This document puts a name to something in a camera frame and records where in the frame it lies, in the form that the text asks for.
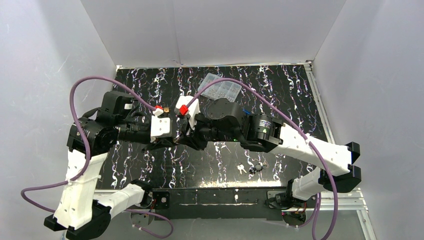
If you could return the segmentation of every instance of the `white enclosure panel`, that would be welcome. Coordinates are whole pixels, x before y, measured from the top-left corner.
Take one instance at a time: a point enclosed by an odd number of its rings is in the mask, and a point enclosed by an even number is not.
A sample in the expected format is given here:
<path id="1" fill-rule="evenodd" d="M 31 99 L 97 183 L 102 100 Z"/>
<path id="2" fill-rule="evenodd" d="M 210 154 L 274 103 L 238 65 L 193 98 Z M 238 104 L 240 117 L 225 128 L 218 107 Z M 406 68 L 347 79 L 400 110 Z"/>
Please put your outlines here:
<path id="1" fill-rule="evenodd" d="M 116 65 L 314 59 L 346 0 L 81 0 Z"/>
<path id="2" fill-rule="evenodd" d="M 172 0 L 81 2 L 116 65 L 178 66 Z"/>
<path id="3" fill-rule="evenodd" d="M 188 66 L 313 60 L 346 0 L 176 0 Z"/>
<path id="4" fill-rule="evenodd" d="M 79 0 L 0 2 L 0 239 L 58 240 L 43 226 L 51 213 L 20 191 L 65 180 L 71 86 L 87 75 L 114 77 L 116 67 Z M 98 107 L 111 86 L 81 84 L 77 113 Z M 62 190 L 28 196 L 55 209 Z"/>
<path id="5" fill-rule="evenodd" d="M 424 2 L 347 0 L 314 61 L 335 140 L 356 164 L 378 239 L 423 239 Z"/>

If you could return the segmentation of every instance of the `floor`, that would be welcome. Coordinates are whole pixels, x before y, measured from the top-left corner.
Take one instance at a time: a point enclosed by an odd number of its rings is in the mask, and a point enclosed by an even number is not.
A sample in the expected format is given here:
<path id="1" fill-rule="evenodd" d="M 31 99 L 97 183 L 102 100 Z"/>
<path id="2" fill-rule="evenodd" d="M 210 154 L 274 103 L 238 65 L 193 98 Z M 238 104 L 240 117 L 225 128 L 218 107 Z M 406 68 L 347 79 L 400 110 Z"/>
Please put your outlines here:
<path id="1" fill-rule="evenodd" d="M 157 240 L 145 231 L 132 227 L 129 213 L 120 213 L 112 219 L 99 240 Z M 321 239 L 331 222 L 333 212 L 321 211 L 316 224 L 316 237 Z M 286 227 L 284 222 L 264 219 L 176 219 L 174 232 L 167 240 L 311 240 L 312 222 L 300 229 Z M 153 221 L 146 227 L 159 235 L 169 233 L 165 221 Z M 337 224 L 328 240 L 367 240 L 361 229 L 356 211 L 339 211 Z"/>
<path id="2" fill-rule="evenodd" d="M 238 79 L 265 96 L 290 116 L 305 133 L 326 140 L 323 125 L 303 65 L 221 66 L 121 69 L 116 79 L 139 93 L 151 105 L 174 109 L 180 95 L 194 95 L 208 73 Z M 237 99 L 251 113 L 275 112 L 242 89 Z M 200 97 L 201 111 L 212 100 Z M 180 127 L 175 117 L 173 129 Z M 261 162 L 270 167 L 249 174 Z M 119 142 L 100 172 L 98 189 L 121 189 L 133 179 L 149 181 L 155 188 L 280 187 L 305 175 L 313 167 L 284 155 L 249 152 L 234 142 L 210 142 L 205 151 L 179 145 L 142 153 L 137 143 Z"/>

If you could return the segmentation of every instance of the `black table surface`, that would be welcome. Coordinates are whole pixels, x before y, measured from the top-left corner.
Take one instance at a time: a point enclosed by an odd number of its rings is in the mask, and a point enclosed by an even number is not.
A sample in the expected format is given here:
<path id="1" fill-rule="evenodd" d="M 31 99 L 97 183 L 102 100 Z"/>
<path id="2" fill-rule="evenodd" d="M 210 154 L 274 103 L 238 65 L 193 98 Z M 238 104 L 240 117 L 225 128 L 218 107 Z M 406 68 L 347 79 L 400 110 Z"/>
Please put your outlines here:
<path id="1" fill-rule="evenodd" d="M 240 80 L 288 115 L 305 133 L 327 140 L 303 65 L 121 69 L 116 79 L 151 105 L 170 107 L 173 112 L 179 96 L 194 96 L 208 73 Z M 113 90 L 123 91 L 116 85 Z M 200 111 L 204 113 L 211 102 L 201 96 Z M 245 89 L 235 102 L 253 114 L 264 113 L 282 119 Z M 144 106 L 140 109 L 149 112 Z M 172 129 L 179 129 L 180 121 L 173 114 L 171 118 Z M 259 162 L 269 168 L 249 174 L 250 166 Z M 246 172 L 238 169 L 240 165 Z M 144 153 L 137 143 L 118 142 L 101 169 L 97 188 L 121 189 L 134 179 L 164 189 L 281 187 L 313 168 L 285 155 L 244 150 L 237 142 L 210 142 L 204 151 L 179 145 Z"/>

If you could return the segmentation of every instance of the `small black object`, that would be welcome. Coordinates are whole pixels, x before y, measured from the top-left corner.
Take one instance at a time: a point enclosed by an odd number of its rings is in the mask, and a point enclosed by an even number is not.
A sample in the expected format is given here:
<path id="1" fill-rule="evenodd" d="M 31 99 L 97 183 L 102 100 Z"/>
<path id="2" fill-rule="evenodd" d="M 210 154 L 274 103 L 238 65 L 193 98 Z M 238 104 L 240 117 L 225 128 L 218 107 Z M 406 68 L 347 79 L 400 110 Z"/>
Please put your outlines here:
<path id="1" fill-rule="evenodd" d="M 300 226 L 306 222 L 305 212 L 284 212 L 282 219 L 290 226 Z"/>
<path id="2" fill-rule="evenodd" d="M 249 168 L 249 173 L 250 174 L 255 174 L 256 172 L 260 172 L 262 171 L 264 168 L 262 167 L 262 165 L 260 163 L 256 164 L 255 166 L 251 166 Z"/>
<path id="3" fill-rule="evenodd" d="M 64 227 L 64 226 L 62 226 L 58 223 L 58 219 L 55 218 L 53 216 L 53 214 L 44 218 L 44 226 L 46 226 L 47 228 L 49 228 L 53 232 L 63 231 L 63 230 L 67 229 L 66 227 Z"/>
<path id="4" fill-rule="evenodd" d="M 361 182 L 361 168 L 354 165 L 348 165 L 350 172 L 333 176 L 335 187 L 338 193 L 349 193 Z M 333 191 L 330 183 L 330 178 L 325 170 L 321 170 L 318 183 L 321 184 L 326 190 Z"/>
<path id="5" fill-rule="evenodd" d="M 293 205 L 287 205 L 284 201 L 284 193 L 276 194 L 275 197 L 270 197 L 265 200 L 265 205 L 270 209 L 289 210 Z"/>

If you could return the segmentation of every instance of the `clear plastic box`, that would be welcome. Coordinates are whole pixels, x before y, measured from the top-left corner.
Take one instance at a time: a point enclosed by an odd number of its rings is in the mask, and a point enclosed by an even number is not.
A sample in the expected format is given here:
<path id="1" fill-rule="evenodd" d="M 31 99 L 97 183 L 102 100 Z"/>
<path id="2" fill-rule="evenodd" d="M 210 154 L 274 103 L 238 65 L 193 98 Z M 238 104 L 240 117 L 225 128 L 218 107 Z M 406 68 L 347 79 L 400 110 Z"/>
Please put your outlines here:
<path id="1" fill-rule="evenodd" d="M 221 77 L 218 75 L 208 73 L 206 77 L 204 77 L 204 79 L 201 81 L 200 86 L 197 90 L 200 91 L 208 83 L 220 78 Z M 237 98 L 237 95 L 239 95 L 241 89 L 242 86 L 238 85 L 237 83 L 231 81 L 222 81 L 212 85 L 204 92 L 202 92 L 201 95 L 212 100 L 226 98 L 228 99 L 228 101 L 234 102 Z"/>

